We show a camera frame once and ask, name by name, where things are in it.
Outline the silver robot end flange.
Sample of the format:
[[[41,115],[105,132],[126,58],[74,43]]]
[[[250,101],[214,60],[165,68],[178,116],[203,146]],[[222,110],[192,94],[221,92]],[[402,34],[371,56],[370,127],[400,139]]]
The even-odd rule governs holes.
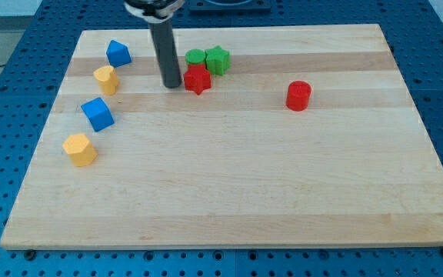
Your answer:
[[[124,0],[126,10],[139,18],[170,18],[184,0]]]

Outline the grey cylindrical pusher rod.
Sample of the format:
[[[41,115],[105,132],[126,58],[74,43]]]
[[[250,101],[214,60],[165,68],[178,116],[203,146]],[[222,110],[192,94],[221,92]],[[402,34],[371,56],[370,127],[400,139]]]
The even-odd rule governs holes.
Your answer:
[[[182,83],[182,77],[175,46],[172,20],[167,19],[161,23],[151,23],[148,27],[152,35],[163,85],[166,88],[177,88]]]

